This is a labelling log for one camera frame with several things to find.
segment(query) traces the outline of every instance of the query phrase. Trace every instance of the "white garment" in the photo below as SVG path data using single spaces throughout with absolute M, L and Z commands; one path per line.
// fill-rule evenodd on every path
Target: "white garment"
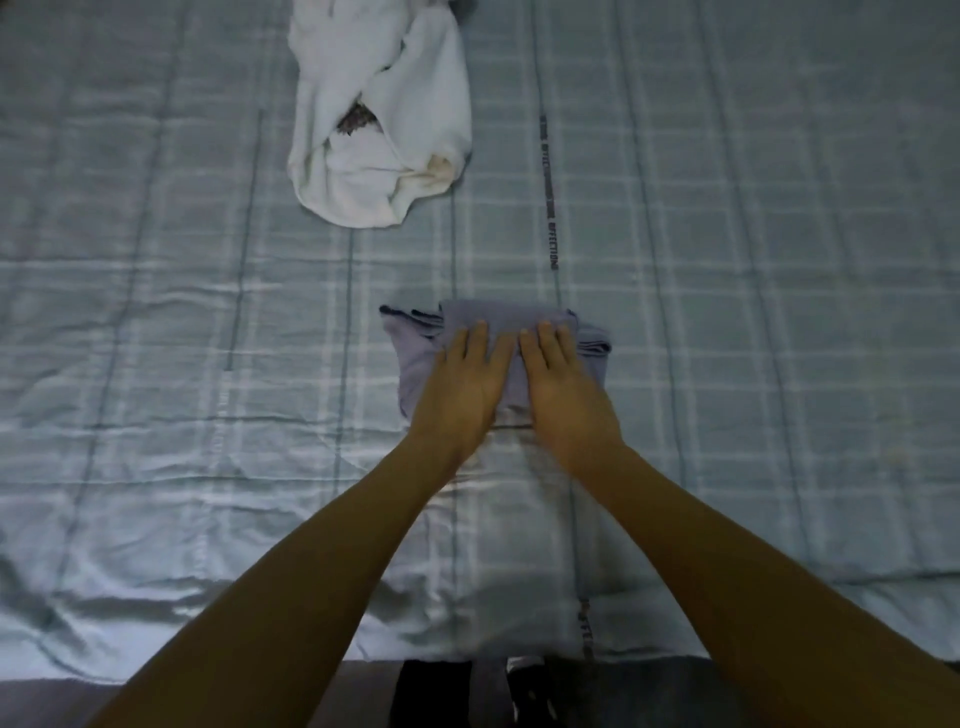
M 337 225 L 382 228 L 460 177 L 470 99 L 446 2 L 294 0 L 289 42 L 300 81 L 287 171 L 304 206 Z M 358 97 L 379 126 L 338 132 Z

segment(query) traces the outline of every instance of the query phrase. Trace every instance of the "hand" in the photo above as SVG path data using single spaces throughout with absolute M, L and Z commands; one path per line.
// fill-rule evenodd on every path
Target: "hand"
M 473 455 L 493 424 L 503 394 L 516 336 L 500 334 L 487 360 L 487 324 L 467 333 L 457 331 L 446 351 L 437 352 L 410 422 L 408 437 L 425 439 L 437 448 L 451 448 L 459 468 Z
M 580 477 L 598 453 L 623 445 L 613 405 L 577 358 L 573 334 L 537 326 L 520 332 L 520 351 L 530 381 L 534 430 L 564 470 Z

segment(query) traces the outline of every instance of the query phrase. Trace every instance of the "bed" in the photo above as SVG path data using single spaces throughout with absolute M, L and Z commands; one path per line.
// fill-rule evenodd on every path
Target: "bed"
M 0 678 L 128 678 L 398 441 L 377 308 L 450 297 L 609 328 L 631 446 L 960 659 L 953 4 L 479 0 L 467 171 L 372 231 L 287 179 L 287 0 L 0 12 Z M 348 658 L 531 653 L 705 654 L 495 432 Z

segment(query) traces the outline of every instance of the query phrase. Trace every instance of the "folded gray fabric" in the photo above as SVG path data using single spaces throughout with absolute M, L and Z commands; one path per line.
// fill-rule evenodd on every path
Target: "folded gray fabric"
M 607 356 L 612 348 L 610 335 L 603 329 L 583 323 L 573 311 L 540 304 L 443 301 L 439 311 L 407 311 L 382 305 L 380 315 L 396 349 L 400 365 L 400 412 L 408 419 L 417 407 L 423 384 L 433 369 L 434 354 L 450 343 L 458 328 L 472 327 L 478 321 L 486 321 L 490 326 L 488 350 L 497 334 L 504 331 L 534 330 L 540 321 L 549 321 L 557 327 L 566 324 L 577 341 L 577 356 L 600 386 L 603 386 Z M 510 425 L 530 422 L 527 373 L 519 349 L 510 363 L 503 397 L 497 407 L 497 421 Z

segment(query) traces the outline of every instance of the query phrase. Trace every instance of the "left hand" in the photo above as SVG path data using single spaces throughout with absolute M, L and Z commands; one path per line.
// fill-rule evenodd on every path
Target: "left hand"
M 445 351 L 437 352 L 410 422 L 408 437 L 446 450 L 459 468 L 473 455 L 493 424 L 503 394 L 516 336 L 500 334 L 487 359 L 488 327 L 480 322 L 460 329 Z

